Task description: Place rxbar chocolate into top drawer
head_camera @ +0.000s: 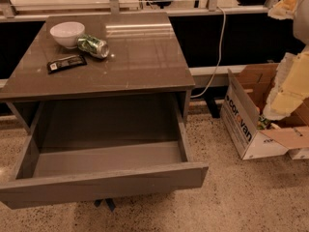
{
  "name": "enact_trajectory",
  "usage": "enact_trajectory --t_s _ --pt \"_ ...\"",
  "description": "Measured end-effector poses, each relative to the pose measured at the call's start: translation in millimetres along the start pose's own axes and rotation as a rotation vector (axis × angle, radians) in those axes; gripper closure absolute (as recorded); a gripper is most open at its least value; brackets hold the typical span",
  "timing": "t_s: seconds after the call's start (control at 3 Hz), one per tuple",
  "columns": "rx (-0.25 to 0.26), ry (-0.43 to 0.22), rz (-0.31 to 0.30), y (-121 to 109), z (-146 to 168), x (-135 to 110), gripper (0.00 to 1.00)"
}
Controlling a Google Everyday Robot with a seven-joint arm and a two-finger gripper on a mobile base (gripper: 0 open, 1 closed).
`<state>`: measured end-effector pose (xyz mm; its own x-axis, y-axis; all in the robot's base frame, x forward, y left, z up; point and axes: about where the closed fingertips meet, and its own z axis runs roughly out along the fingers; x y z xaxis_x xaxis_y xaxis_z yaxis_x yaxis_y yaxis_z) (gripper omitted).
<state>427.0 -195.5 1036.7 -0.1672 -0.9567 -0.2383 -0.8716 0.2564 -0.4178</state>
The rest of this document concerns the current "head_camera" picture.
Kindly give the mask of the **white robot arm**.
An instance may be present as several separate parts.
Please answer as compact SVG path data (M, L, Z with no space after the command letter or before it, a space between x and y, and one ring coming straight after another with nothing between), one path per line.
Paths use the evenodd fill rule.
M305 44L300 53L287 53L278 65L274 86L263 110L267 119L282 120L309 97L309 0L281 0L268 15L276 19L291 19L294 37Z

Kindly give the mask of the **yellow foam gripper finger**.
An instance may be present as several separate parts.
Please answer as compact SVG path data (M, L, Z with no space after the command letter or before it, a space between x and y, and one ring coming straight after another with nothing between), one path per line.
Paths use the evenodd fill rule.
M276 69L274 86L263 115L269 120L289 117L309 97L309 48L286 53Z
M280 0L268 11L268 16L283 20L293 19L297 0Z

